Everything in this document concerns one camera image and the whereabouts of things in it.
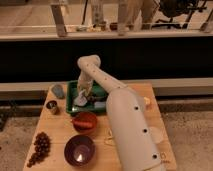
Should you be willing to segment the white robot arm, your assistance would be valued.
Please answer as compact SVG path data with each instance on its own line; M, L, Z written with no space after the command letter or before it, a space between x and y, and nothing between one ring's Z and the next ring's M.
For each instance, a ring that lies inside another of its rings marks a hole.
M97 82L107 93L106 112L123 171L166 171L145 119L146 104L135 90L100 69L97 55L80 57L78 89Z

